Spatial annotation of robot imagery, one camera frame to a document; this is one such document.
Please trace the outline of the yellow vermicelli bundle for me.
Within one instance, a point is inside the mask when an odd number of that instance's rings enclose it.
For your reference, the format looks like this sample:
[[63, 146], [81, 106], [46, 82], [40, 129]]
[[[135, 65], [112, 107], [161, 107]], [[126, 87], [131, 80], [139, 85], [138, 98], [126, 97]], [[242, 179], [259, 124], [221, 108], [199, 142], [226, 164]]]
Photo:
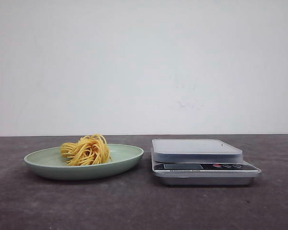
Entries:
[[107, 140], [103, 135], [81, 137], [77, 142], [65, 142], [60, 147], [68, 166], [86, 166], [113, 162]]

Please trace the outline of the silver electronic kitchen scale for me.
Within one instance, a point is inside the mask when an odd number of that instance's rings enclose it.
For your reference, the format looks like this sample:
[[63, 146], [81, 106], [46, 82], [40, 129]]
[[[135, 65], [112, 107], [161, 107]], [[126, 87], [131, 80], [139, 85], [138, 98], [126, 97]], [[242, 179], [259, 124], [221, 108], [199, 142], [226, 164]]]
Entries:
[[153, 139], [152, 171], [166, 185], [250, 185], [261, 170], [218, 139]]

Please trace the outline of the light green plate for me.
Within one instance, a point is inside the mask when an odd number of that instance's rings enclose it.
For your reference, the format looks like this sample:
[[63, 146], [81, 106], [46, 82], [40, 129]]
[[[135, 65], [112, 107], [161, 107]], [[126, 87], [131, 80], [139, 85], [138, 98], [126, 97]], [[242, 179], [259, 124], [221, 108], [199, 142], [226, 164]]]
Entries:
[[80, 181], [114, 176], [135, 167], [144, 150], [124, 144], [108, 144], [112, 160], [108, 163], [87, 166], [69, 166], [59, 147], [42, 149], [24, 157], [28, 169], [34, 174], [53, 180]]

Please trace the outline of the dark grey table mat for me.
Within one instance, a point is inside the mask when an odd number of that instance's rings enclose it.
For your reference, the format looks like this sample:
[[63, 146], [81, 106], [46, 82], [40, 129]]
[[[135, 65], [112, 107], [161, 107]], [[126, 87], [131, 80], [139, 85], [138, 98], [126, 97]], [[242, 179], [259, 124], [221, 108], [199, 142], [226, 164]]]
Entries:
[[139, 164], [91, 181], [34, 175], [24, 156], [75, 136], [0, 137], [0, 230], [288, 230], [288, 135], [218, 135], [262, 170], [247, 187], [165, 186], [152, 135], [107, 136], [144, 150]]

